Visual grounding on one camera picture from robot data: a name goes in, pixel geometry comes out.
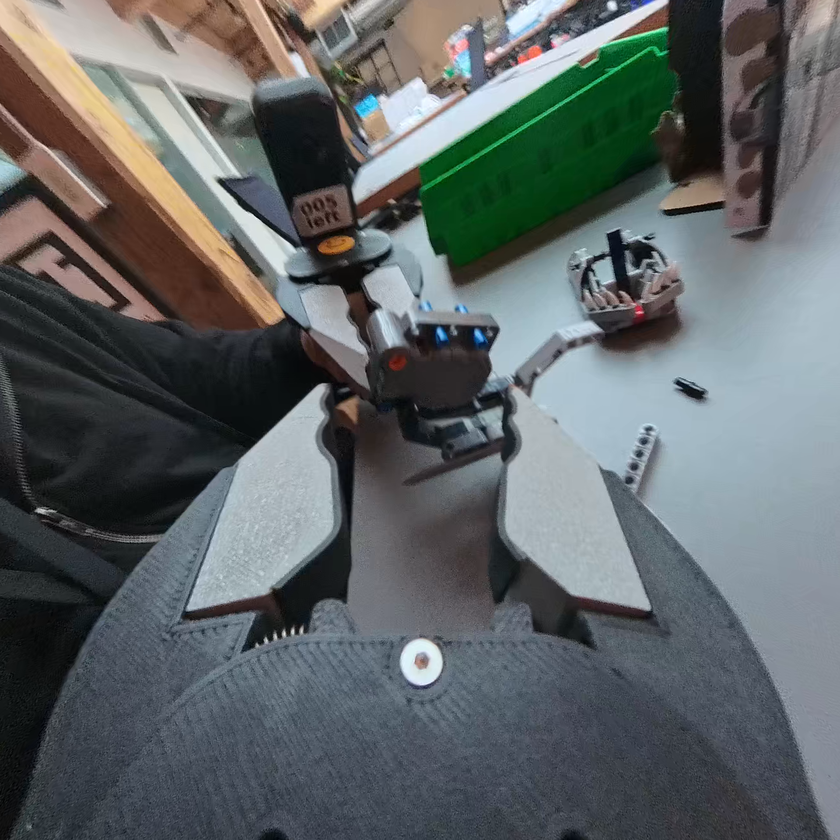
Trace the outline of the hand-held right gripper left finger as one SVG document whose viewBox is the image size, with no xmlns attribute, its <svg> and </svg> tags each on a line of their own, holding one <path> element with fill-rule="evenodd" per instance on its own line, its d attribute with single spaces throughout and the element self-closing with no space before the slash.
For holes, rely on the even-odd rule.
<svg viewBox="0 0 840 840">
<path fill-rule="evenodd" d="M 346 600 L 350 516 L 333 424 L 316 386 L 234 468 L 185 603 L 187 620 L 264 613 L 308 621 Z"/>
</svg>

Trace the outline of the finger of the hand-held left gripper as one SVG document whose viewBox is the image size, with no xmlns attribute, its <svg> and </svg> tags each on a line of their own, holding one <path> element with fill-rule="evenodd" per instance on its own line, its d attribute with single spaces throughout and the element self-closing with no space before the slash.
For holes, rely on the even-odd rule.
<svg viewBox="0 0 840 840">
<path fill-rule="evenodd" d="M 305 331 L 365 387 L 370 397 L 370 352 L 352 319 L 350 302 L 343 290 L 336 286 L 311 286 L 300 293 L 300 300 L 308 319 Z"/>
<path fill-rule="evenodd" d="M 379 266 L 363 278 L 363 294 L 372 311 L 384 310 L 401 319 L 416 308 L 414 292 L 399 266 Z"/>
</svg>

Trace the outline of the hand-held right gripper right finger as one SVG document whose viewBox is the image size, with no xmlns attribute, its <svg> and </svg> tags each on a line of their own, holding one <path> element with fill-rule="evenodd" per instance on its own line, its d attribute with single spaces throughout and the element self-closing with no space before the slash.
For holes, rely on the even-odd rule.
<svg viewBox="0 0 840 840">
<path fill-rule="evenodd" d="M 651 617 L 596 460 L 516 387 L 502 431 L 496 604 L 526 604 L 534 621 L 570 621 L 579 611 Z"/>
</svg>

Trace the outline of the grey lego motor assembly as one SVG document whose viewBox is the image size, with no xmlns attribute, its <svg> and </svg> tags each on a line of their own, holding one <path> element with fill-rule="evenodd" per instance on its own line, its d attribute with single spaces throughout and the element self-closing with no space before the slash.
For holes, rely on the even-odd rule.
<svg viewBox="0 0 840 840">
<path fill-rule="evenodd" d="M 530 396 L 563 355 L 605 337 L 592 321 L 577 322 L 501 375 L 490 358 L 499 331 L 490 315 L 419 304 L 402 313 L 378 308 L 368 318 L 371 400 L 396 410 L 406 441 L 439 452 L 432 475 L 503 452 L 511 391 Z"/>
</svg>

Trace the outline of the person's left forearm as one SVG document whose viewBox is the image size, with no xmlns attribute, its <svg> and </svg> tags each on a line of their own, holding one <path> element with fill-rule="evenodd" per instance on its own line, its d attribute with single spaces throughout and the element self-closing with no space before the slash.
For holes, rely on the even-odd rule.
<svg viewBox="0 0 840 840">
<path fill-rule="evenodd" d="M 317 385 L 333 384 L 301 347 L 288 319 L 247 331 L 154 325 L 157 378 L 191 408 L 258 439 Z"/>
</svg>

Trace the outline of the white lego beam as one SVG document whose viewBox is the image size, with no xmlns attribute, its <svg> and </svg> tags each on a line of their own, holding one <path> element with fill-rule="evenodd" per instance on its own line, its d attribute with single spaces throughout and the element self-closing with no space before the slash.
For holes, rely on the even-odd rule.
<svg viewBox="0 0 840 840">
<path fill-rule="evenodd" d="M 623 472 L 625 488 L 637 495 L 644 484 L 648 467 L 657 452 L 659 429 L 653 423 L 643 423 L 638 429 Z"/>
</svg>

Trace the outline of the grey lego subassembly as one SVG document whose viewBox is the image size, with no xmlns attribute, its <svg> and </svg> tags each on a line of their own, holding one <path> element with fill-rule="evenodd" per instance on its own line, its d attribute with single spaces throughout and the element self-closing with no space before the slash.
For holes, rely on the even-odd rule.
<svg viewBox="0 0 840 840">
<path fill-rule="evenodd" d="M 615 228 L 606 249 L 576 249 L 566 264 L 583 314 L 604 333 L 615 333 L 676 314 L 686 287 L 681 268 L 659 247 L 654 233 Z"/>
</svg>

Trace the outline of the person's left hand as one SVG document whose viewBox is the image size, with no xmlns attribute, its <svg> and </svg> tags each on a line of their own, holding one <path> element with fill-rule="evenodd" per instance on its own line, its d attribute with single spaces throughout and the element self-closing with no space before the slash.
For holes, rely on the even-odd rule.
<svg viewBox="0 0 840 840">
<path fill-rule="evenodd" d="M 367 391 L 365 387 L 361 386 L 350 374 L 345 371 L 335 359 L 306 332 L 300 333 L 301 347 L 304 353 L 309 358 L 310 362 L 315 364 L 322 371 L 325 371 L 329 376 L 329 380 L 336 385 L 348 388 L 353 394 L 366 398 Z"/>
</svg>

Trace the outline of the green plastic bin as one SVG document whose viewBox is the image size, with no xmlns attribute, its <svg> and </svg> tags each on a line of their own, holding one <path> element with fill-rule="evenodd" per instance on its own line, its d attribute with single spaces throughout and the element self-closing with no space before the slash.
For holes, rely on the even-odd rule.
<svg viewBox="0 0 840 840">
<path fill-rule="evenodd" d="M 433 252 L 466 266 L 655 165 L 668 47 L 667 27 L 607 43 L 424 162 Z"/>
</svg>

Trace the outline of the person's black jacket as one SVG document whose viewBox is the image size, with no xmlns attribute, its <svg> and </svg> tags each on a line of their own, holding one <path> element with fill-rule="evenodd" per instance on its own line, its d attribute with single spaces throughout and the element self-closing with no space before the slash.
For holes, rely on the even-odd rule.
<svg viewBox="0 0 840 840">
<path fill-rule="evenodd" d="M 161 322 L 2 266 L 2 500 L 124 574 L 267 433 L 236 432 L 165 388 Z"/>
</svg>

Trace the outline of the printed cardboard box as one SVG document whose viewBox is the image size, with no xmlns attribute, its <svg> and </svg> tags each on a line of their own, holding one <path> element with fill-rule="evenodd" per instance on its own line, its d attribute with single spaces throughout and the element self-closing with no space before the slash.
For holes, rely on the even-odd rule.
<svg viewBox="0 0 840 840">
<path fill-rule="evenodd" d="M 838 122 L 839 2 L 670 2 L 668 53 L 660 211 L 720 208 L 733 235 L 757 235 Z"/>
</svg>

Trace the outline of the wooden window frame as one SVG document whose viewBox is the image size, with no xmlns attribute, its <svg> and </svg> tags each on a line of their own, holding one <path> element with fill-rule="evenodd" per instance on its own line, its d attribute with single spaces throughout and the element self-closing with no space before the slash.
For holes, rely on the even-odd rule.
<svg viewBox="0 0 840 840">
<path fill-rule="evenodd" d="M 1 3 L 1 68 L 2 106 L 106 197 L 92 230 L 168 309 L 198 328 L 283 319 L 270 292 L 27 2 Z"/>
</svg>

